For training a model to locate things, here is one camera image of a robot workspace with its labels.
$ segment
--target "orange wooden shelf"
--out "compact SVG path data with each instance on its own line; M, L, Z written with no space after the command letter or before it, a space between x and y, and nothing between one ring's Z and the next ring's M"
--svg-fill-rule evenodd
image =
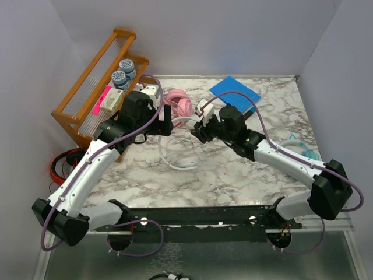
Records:
M135 39L136 34L130 30L114 29L92 62L52 112L52 116L60 126L83 149L88 148L98 125L110 117L102 110L98 115L91 114L91 111L109 83L111 74L118 69L120 60L130 58L136 67L136 78L131 80L124 96L135 87L149 64L147 58L128 51ZM155 83L152 79L147 79L145 82Z

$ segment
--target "headphones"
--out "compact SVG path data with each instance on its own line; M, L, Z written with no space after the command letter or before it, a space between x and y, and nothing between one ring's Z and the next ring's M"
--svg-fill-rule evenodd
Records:
M301 155L305 156L309 159L315 159L315 160L321 160L321 156L317 151L314 151L311 146L309 146L307 143L302 142L300 140L296 139L288 139L280 144L281 147L287 147L287 146L299 146L303 148L303 152Z
M64 152L60 154L59 156L57 156L52 161L52 164L50 167L50 175L51 175L53 182L55 182L56 184L60 186L66 180L65 178L63 178L56 172L57 162L59 162L63 158L66 158L67 164L72 167L75 167L76 165L78 165L80 160L84 157L85 153L86 153L85 150L77 148L77 149L68 150L67 152Z
M164 102L171 106L173 118L190 117L193 113L191 99L182 89L171 89L166 94ZM182 121L178 121L174 124L174 128L177 128L182 124Z

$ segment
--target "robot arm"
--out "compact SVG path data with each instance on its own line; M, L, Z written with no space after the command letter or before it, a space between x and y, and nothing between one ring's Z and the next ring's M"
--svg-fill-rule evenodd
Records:
M103 150L92 161L90 157L107 143L142 127L154 116L156 109L151 95L152 93L149 92L128 94L122 109L100 124L85 156L63 185L47 200L37 199L33 204L32 209L40 224L44 225L47 217L50 216L47 229L68 245L78 244L89 229L116 224L128 213L129 209L115 200L95 207L84 209L82 207L100 177L110 164L135 142L136 135ZM192 135L201 142L206 143L214 138L220 139L238 155L273 166L310 189L294 197L281 197L268 209L270 217L274 218L276 224L296 216L310 214L317 214L328 220L335 219L352 194L348 184L325 171L313 169L277 153L263 134L246 128L244 116L235 107L227 105L222 108L219 112L220 121L211 113L212 111L209 112L208 118L204 115L205 118L196 123L192 131ZM156 118L145 131L139 134L169 136L172 129L171 108L166 105L164 120ZM314 160L312 162L315 165L323 164L327 169L346 177L343 166L335 160L329 163ZM62 195L71 184L72 178L74 178L72 186L65 195Z
M352 195L351 187L328 172L312 168L312 165L325 166L347 178L341 163L331 160L329 163L312 160L288 149L283 151L302 158L311 166L302 164L274 149L265 136L246 128L244 116L231 105L209 115L194 126L192 135L202 143L217 138L226 143L236 154L253 162L272 166L303 183L310 191L293 197L279 198L272 207L279 219L290 220L296 216L317 214L323 219L334 220Z
M122 205L116 204L116 201L82 208L93 187L110 164L117 160L130 144L135 142L137 135L103 150L92 161L90 157L108 143L140 128L155 115L156 105L151 96L154 95L154 91L157 92L157 87L153 87L153 92L149 91L151 90L146 88L145 92L130 92L125 97L122 109L109 120L100 124L86 154L63 185L47 200L37 199L33 204L33 212L41 225L44 225L52 208L57 206L47 229L68 245L74 246L80 242L89 229L116 224L123 214ZM169 136L172 129L171 107L165 105L164 120L156 118L145 131L139 134ZM65 195L62 195L73 178L72 187Z

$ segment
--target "blue notebook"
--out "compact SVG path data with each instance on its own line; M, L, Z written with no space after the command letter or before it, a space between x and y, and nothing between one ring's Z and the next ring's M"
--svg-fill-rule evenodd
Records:
M212 88L210 88L210 91L214 95L219 95L223 92L228 92L229 90L236 90L236 91L245 93L246 95L251 97L251 99L255 103L258 102L259 99L261 98L261 96L258 95L256 92L249 89L247 86L244 86L242 83L240 83L239 81L237 81L236 79L230 76L222 80L217 85L214 85ZM250 101L242 95L231 93L231 94L227 94L227 95L220 97L220 99L225 104L231 104L235 106L238 109L238 111L240 111L241 113L247 111L249 108L252 107L252 104L250 103Z

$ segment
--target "white wall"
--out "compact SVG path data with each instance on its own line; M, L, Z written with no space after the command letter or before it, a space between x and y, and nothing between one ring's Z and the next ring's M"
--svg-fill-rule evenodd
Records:
M83 62L46 0L0 2L0 279L31 279L47 197L48 165L72 141L50 113Z
M343 163L364 192L352 213L355 237L373 279L373 1L344 0L301 77L300 92L322 158Z
M166 75L300 74L342 0L51 0L87 65L121 26Z

